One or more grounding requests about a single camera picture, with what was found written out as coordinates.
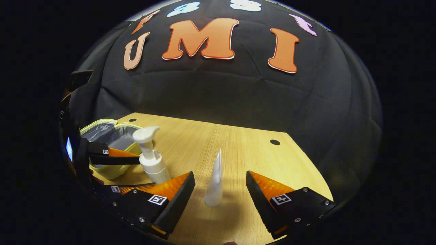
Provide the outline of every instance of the orange foam letter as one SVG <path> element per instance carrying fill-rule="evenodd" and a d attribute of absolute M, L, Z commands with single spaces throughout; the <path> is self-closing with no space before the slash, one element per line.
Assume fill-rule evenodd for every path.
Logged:
<path fill-rule="evenodd" d="M 136 54 L 135 58 L 133 60 L 130 59 L 130 53 L 132 52 L 133 44 L 136 42 L 136 40 L 132 40 L 126 45 L 126 51 L 124 51 L 124 68 L 126 70 L 132 70 L 135 68 L 139 60 L 142 56 L 142 50 L 144 48 L 145 38 L 150 34 L 150 32 L 142 34 L 140 37 L 138 37 L 138 47 L 136 48 Z"/>
<path fill-rule="evenodd" d="M 157 14 L 159 11 L 160 11 L 160 10 L 156 10 L 156 11 L 154 11 L 152 14 L 150 14 L 150 15 L 148 15 L 147 17 L 143 18 L 143 19 L 139 22 L 139 24 L 136 26 L 135 30 L 133 30 L 132 34 L 135 33 L 135 32 L 137 32 L 139 29 L 141 29 L 142 26 L 143 26 L 145 23 L 147 23 L 147 22 L 151 19 L 151 17 L 153 17 L 153 15 Z"/>
<path fill-rule="evenodd" d="M 201 31 L 190 20 L 174 23 L 170 25 L 173 30 L 167 51 L 162 55 L 164 60 L 178 59 L 182 57 L 183 51 L 180 50 L 180 42 L 183 42 L 189 56 L 194 56 L 200 46 L 208 40 L 206 48 L 201 51 L 201 55 L 206 58 L 231 59 L 235 52 L 230 49 L 232 31 L 238 20 L 230 18 L 214 19 L 207 24 Z"/>
<path fill-rule="evenodd" d="M 276 35 L 276 50 L 274 56 L 268 60 L 268 64 L 287 73 L 297 72 L 297 67 L 294 64 L 295 43 L 300 40 L 281 29 L 271 28 L 271 31 Z"/>

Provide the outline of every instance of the pump dispenser head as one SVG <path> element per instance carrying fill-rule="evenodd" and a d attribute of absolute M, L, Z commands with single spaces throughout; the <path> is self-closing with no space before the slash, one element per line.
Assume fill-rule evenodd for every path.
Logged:
<path fill-rule="evenodd" d="M 139 147 L 141 148 L 142 154 L 146 159 L 156 158 L 152 140 L 159 129 L 159 126 L 150 126 L 138 129 L 133 132 L 133 140 L 138 143 Z"/>
<path fill-rule="evenodd" d="M 132 135 L 133 140 L 138 143 L 142 151 L 139 161 L 148 177 L 156 184 L 170 180 L 162 155 L 154 149 L 152 142 L 159 129 L 159 126 L 145 127 L 136 130 Z"/>

